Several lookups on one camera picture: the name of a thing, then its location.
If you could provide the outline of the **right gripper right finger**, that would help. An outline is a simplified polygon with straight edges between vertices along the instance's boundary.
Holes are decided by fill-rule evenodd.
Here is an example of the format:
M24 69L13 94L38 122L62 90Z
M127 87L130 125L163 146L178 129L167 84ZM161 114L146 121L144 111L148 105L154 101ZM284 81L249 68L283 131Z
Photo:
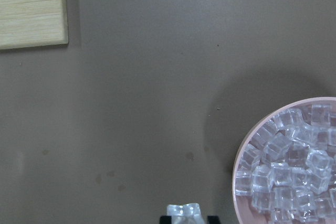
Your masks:
M219 216L207 216L207 224L220 224Z

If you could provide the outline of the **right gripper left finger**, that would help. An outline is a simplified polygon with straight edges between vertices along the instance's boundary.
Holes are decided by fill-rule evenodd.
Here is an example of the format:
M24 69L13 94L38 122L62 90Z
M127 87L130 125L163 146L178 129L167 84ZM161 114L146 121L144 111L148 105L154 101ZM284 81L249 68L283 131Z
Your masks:
M161 216L160 217L160 224L171 224L172 217L171 216Z

